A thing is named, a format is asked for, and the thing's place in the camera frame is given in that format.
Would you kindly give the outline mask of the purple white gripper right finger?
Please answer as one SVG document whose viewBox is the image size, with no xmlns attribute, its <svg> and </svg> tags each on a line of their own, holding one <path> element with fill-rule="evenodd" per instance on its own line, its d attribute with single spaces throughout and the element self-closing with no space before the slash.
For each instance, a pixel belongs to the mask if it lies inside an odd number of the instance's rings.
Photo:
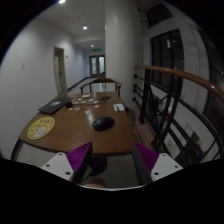
<svg viewBox="0 0 224 224">
<path fill-rule="evenodd" d="M 147 185 L 182 169 L 168 154 L 158 154 L 140 143 L 133 145 L 132 156 L 140 185 Z"/>
</svg>

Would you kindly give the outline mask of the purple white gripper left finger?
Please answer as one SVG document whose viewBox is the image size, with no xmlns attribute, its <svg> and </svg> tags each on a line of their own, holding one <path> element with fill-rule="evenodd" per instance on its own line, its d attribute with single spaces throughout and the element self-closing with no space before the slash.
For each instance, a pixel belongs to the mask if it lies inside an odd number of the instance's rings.
<svg viewBox="0 0 224 224">
<path fill-rule="evenodd" d="M 80 184 L 91 154 L 92 143 L 89 142 L 68 153 L 57 153 L 42 166 L 42 169 L 75 184 Z"/>
</svg>

